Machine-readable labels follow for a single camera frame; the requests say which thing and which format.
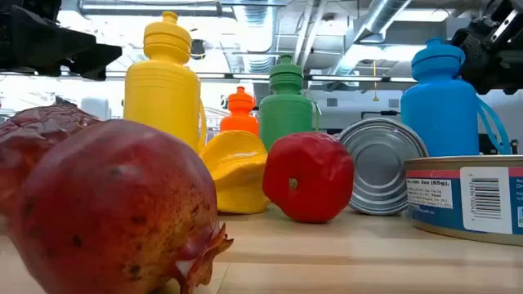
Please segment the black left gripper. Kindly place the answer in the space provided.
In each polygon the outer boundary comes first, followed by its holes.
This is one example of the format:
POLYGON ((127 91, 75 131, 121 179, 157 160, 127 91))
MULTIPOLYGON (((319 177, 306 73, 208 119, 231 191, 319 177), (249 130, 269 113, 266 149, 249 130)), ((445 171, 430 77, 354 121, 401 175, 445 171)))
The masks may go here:
POLYGON ((1 0, 1 71, 59 77, 66 66, 83 78, 106 80, 106 67, 122 48, 59 26, 61 4, 1 0))

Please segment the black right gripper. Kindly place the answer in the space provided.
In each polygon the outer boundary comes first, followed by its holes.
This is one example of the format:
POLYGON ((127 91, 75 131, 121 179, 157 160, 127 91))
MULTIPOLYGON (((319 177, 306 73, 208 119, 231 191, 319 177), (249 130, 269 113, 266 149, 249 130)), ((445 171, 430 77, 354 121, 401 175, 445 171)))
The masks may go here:
POLYGON ((481 39, 459 29, 451 40, 465 55, 459 76, 480 95, 492 89, 515 93, 522 88, 522 0, 489 3, 489 20, 494 27, 484 49, 481 39))

